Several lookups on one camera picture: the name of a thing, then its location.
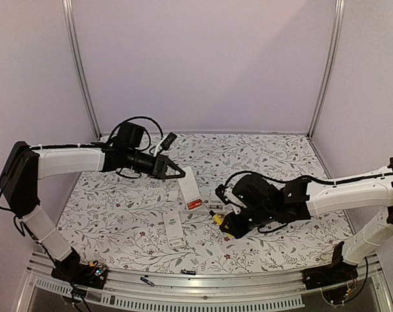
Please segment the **yellow handled screwdriver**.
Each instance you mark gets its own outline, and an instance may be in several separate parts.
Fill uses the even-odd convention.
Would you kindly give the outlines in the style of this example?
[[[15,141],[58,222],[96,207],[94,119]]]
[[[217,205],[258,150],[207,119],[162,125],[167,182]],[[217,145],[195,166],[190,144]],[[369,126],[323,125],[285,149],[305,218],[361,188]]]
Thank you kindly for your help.
[[[209,211],[209,215],[212,217],[213,221],[218,225],[219,229],[226,233],[229,237],[232,235],[229,233],[229,230],[225,224],[224,217],[220,214],[215,213],[213,210]]]

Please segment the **white remote control with batteries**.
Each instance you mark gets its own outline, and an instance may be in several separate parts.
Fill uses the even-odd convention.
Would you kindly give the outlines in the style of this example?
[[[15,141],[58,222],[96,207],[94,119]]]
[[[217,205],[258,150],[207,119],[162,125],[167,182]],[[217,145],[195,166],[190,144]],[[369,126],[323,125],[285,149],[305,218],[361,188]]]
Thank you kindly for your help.
[[[186,215],[209,215],[211,211],[219,215],[226,213],[226,209],[222,205],[202,205],[190,211],[184,209],[181,212]]]

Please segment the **white air conditioner remote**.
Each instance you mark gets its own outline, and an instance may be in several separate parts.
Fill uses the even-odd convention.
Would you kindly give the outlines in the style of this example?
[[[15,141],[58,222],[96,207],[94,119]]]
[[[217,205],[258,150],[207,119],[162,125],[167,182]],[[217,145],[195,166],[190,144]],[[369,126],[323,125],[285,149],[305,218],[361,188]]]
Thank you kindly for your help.
[[[172,249],[186,245],[180,215],[177,211],[168,211],[163,214],[164,226],[168,246]]]

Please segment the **small white battery cover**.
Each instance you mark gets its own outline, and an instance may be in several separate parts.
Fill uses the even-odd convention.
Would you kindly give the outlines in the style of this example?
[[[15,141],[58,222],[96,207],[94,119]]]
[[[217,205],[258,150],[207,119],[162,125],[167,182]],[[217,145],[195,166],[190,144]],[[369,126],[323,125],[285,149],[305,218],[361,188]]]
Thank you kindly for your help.
[[[213,201],[213,202],[218,202],[219,201],[219,198],[217,197],[217,195],[216,195],[216,193],[214,191],[212,191],[210,193],[210,200]]]

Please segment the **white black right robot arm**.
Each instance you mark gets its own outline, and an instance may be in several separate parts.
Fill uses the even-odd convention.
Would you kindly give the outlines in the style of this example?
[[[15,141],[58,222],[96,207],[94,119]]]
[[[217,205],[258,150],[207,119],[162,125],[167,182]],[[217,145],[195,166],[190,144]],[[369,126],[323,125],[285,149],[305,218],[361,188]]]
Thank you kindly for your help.
[[[286,226],[333,211],[379,207],[379,212],[354,236],[333,250],[332,262],[324,270],[329,283],[338,283],[368,254],[393,237],[393,157],[389,164],[367,174],[340,179],[318,179],[302,175],[280,181],[258,172],[244,170],[232,188],[235,200],[225,191],[228,183],[215,193],[226,205],[240,209],[225,215],[220,230],[240,239],[252,229],[272,222]]]

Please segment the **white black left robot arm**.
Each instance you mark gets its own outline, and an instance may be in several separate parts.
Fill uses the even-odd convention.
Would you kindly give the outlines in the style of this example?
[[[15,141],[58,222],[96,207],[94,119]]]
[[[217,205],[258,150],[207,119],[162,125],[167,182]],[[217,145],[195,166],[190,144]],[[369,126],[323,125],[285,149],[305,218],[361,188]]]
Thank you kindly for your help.
[[[155,146],[142,146],[149,131],[134,116],[119,123],[104,142],[89,144],[30,145],[14,143],[0,174],[0,210],[11,212],[19,230],[28,231],[52,259],[56,268],[71,282],[81,281],[85,269],[80,256],[57,229],[75,177],[82,172],[114,172],[124,169],[153,179],[178,179],[185,176],[164,154],[177,139],[175,133],[162,133]]]

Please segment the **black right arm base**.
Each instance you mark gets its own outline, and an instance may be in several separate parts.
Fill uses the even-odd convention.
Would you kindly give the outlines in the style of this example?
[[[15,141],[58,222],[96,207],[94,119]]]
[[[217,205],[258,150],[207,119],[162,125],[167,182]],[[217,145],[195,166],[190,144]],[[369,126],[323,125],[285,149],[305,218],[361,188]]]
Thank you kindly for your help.
[[[301,274],[307,290],[344,283],[358,277],[357,265],[349,265],[343,261],[306,268]]]

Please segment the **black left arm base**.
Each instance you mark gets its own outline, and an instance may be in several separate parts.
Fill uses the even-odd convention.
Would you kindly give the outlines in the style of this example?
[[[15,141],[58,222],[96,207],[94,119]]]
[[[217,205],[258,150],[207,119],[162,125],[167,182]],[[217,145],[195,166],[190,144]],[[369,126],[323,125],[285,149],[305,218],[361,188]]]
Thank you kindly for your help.
[[[82,263],[76,257],[56,261],[51,276],[74,285],[103,289],[107,280],[108,266],[99,261]]]

